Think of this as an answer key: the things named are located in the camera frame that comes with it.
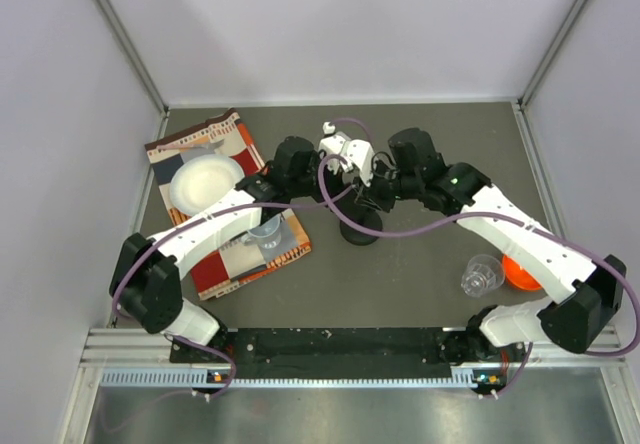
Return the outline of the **black phone stand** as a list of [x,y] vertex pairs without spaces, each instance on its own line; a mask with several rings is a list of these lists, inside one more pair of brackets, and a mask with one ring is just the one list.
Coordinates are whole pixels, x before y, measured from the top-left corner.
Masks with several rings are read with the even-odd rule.
[[[383,223],[378,214],[379,208],[366,196],[366,186],[360,178],[355,178],[350,186],[350,191],[338,201],[339,210],[360,227],[382,231]],[[376,236],[362,233],[344,222],[340,222],[339,228],[341,236],[355,246],[368,246],[377,240]]]

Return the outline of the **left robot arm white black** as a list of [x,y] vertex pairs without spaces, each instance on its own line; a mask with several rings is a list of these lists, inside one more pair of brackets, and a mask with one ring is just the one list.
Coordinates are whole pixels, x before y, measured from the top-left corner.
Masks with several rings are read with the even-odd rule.
[[227,346],[225,327],[183,297],[184,277],[222,245],[291,208],[292,200],[311,197],[324,206],[346,196],[350,189],[343,173],[354,171],[369,184],[371,160],[369,142],[342,133],[318,145],[286,138],[273,159],[205,210],[149,238],[135,233],[125,240],[109,289],[114,311],[150,334],[191,342],[205,360],[220,358]]

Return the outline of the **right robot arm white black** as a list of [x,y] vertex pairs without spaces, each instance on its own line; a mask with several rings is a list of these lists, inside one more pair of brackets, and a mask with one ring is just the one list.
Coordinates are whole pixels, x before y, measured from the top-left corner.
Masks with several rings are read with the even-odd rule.
[[508,344],[544,340],[574,354],[589,352],[621,307],[625,264],[552,234],[472,165],[446,164],[423,130],[400,131],[388,146],[388,152],[370,151],[364,158],[360,178],[368,200],[385,212],[400,200],[417,200],[442,213],[514,261],[546,294],[484,312],[466,336],[469,352],[487,360]]

